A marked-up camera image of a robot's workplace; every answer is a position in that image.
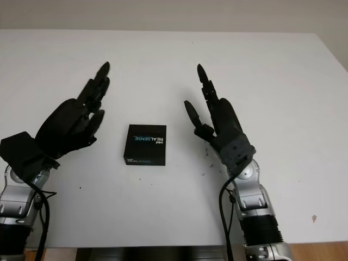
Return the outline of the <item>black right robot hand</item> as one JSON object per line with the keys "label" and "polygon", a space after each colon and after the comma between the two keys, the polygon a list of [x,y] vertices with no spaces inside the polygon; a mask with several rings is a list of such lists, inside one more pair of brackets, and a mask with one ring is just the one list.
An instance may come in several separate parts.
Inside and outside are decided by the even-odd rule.
{"label": "black right robot hand", "polygon": [[225,98],[218,98],[213,82],[208,78],[201,64],[197,66],[197,73],[202,84],[202,93],[210,112],[213,126],[202,123],[194,106],[185,100],[185,109],[195,127],[194,134],[204,141],[212,142],[214,138],[229,128],[233,128],[241,133],[243,129],[231,103]]}

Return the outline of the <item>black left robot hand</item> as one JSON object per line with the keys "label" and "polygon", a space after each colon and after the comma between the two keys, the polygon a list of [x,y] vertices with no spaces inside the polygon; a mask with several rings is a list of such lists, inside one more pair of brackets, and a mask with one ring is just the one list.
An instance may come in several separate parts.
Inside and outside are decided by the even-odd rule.
{"label": "black left robot hand", "polygon": [[104,63],[77,98],[64,101],[42,124],[35,141],[48,156],[59,159],[96,142],[105,114],[101,105],[110,84],[109,70],[110,63]]}

